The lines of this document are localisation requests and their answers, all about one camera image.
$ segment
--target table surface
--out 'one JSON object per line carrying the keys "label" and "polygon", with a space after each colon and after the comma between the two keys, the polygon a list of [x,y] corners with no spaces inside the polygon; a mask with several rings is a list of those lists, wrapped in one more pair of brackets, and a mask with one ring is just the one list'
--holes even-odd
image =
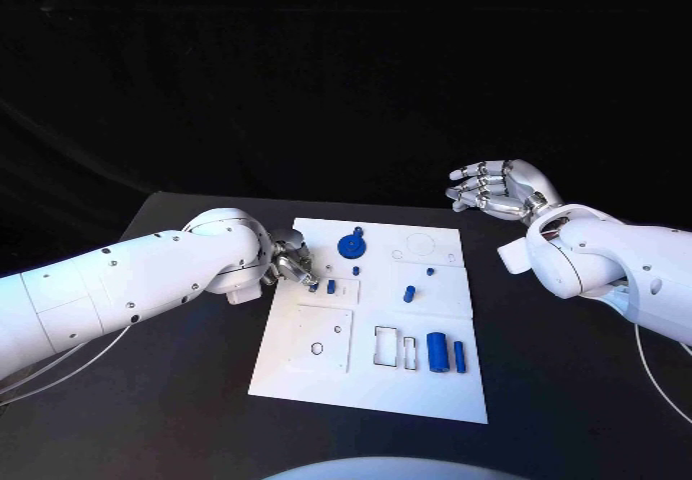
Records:
{"label": "table surface", "polygon": [[[646,377],[632,324],[599,302],[560,300],[531,273],[505,270],[496,248],[524,235],[522,225],[478,211],[158,193],[123,239],[181,229],[217,207],[241,208],[270,230],[296,217],[460,230],[489,425],[250,396],[273,291],[235,307],[205,293],[137,325],[80,375],[11,406],[0,478],[263,478],[372,455],[530,478],[688,472],[692,425]],[[94,341],[55,375],[113,338]],[[642,338],[662,386],[692,411],[692,358],[652,332]]]}

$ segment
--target white board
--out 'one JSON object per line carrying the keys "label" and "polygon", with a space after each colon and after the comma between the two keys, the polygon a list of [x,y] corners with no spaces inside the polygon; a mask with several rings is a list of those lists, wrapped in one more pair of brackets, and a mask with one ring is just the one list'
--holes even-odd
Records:
{"label": "white board", "polygon": [[[336,245],[357,226],[368,248],[359,259],[348,260]],[[295,228],[313,253],[320,286],[312,293],[280,281],[250,394],[488,423],[459,231],[307,218],[296,219]],[[429,268],[436,270],[431,276]],[[335,294],[326,293],[329,279]],[[404,302],[408,285],[417,288],[411,303]],[[374,363],[377,326],[397,328],[397,367]],[[431,332],[447,335],[447,373],[429,369]],[[416,370],[406,368],[406,337],[416,339]],[[463,374],[455,368],[457,340],[465,344]],[[312,351],[316,343],[319,354]]]}

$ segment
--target white cable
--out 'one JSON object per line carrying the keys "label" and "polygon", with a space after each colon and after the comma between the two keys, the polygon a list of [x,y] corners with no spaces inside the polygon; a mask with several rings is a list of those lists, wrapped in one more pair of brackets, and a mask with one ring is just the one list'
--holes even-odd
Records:
{"label": "white cable", "polygon": [[692,355],[692,348],[690,348],[682,342],[681,342],[681,345],[685,351]]}
{"label": "white cable", "polygon": [[656,387],[656,390],[661,393],[661,396],[666,399],[666,402],[671,404],[671,406],[675,408],[675,411],[682,415],[682,418],[692,423],[692,418],[690,418],[685,413],[682,413],[682,410],[678,408],[678,405],[672,402],[672,400],[668,398],[668,395],[664,392],[664,389],[659,387],[659,384],[656,383],[656,379],[653,378],[652,371],[649,370],[649,364],[646,363],[646,357],[645,357],[645,350],[642,349],[642,339],[639,338],[639,325],[635,324],[635,334],[638,336],[638,347],[639,347],[639,356],[642,357],[642,363],[645,364],[645,370],[646,373],[649,374],[649,378],[652,379],[653,386]]}
{"label": "white cable", "polygon": [[9,405],[11,403],[15,403],[18,400],[22,400],[23,398],[26,397],[31,397],[32,395],[35,395],[36,393],[41,393],[44,390],[48,390],[51,387],[55,387],[55,385],[58,385],[61,382],[64,382],[68,378],[71,378],[72,376],[75,376],[100,358],[101,356],[104,355],[104,353],[111,349],[111,347],[116,345],[116,343],[119,342],[119,340],[123,338],[123,335],[126,334],[126,332],[130,330],[130,327],[127,327],[124,330],[123,330],[123,333],[116,337],[116,340],[110,343],[110,345],[101,350],[101,353],[72,372],[70,373],[68,375],[65,375],[60,380],[57,380],[54,383],[49,383],[45,387],[41,387],[39,389],[31,391],[29,393],[25,393],[23,395],[21,395],[19,397],[15,397],[12,398],[11,400],[8,400],[6,402],[0,403],[0,407],[5,407],[5,405]]}
{"label": "white cable", "polygon": [[61,358],[58,358],[52,363],[49,363],[38,372],[32,373],[26,378],[23,378],[19,382],[15,382],[12,385],[5,387],[0,390],[0,395],[8,393],[11,390],[15,390],[21,387],[26,382],[32,381],[42,373],[48,372],[77,351],[87,345],[87,343],[81,343],[72,350],[70,350]]}

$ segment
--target robotic hand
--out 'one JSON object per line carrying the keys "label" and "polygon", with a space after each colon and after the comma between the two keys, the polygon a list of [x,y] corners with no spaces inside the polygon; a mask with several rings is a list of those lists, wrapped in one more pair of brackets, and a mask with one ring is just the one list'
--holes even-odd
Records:
{"label": "robotic hand", "polygon": [[599,300],[636,324],[692,344],[692,233],[625,225],[583,205],[564,205],[541,171],[524,160],[491,161],[450,173],[460,212],[478,207],[521,220],[527,236],[498,249],[518,274],[534,269],[561,298]]}
{"label": "robotic hand", "polygon": [[0,279],[0,379],[194,300],[260,298],[260,281],[318,283],[296,230],[267,233],[241,210],[202,213],[166,231]]}

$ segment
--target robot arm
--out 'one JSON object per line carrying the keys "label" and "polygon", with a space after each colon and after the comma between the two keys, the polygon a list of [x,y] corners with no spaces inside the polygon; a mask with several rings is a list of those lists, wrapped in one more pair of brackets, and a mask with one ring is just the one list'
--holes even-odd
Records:
{"label": "robot arm", "polygon": [[632,322],[692,344],[692,234],[625,225],[593,208],[563,205],[522,160],[482,162],[450,178],[468,175],[447,189],[455,210],[479,207],[530,225],[527,236],[498,250],[511,273],[532,269],[558,297],[604,302]]}
{"label": "robot arm", "polygon": [[225,208],[199,215],[182,231],[0,279],[0,379],[204,290],[225,293],[235,305],[261,296],[260,281],[282,276],[318,282],[300,232],[270,236],[245,212]]}

